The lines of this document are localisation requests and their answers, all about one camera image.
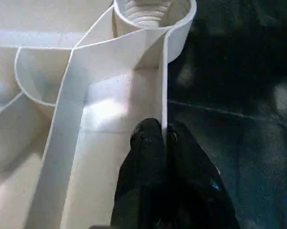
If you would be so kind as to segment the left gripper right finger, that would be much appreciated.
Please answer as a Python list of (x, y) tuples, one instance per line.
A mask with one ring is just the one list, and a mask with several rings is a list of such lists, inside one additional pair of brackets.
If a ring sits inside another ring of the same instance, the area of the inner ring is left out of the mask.
[(174, 203), (172, 228), (240, 227), (218, 169), (182, 122), (168, 125), (167, 163)]

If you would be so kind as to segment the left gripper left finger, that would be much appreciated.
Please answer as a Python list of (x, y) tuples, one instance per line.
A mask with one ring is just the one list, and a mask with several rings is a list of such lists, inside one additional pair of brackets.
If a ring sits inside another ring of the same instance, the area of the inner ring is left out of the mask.
[(155, 118), (140, 121), (130, 137), (116, 185), (111, 226), (156, 229), (162, 221), (166, 153), (161, 125)]

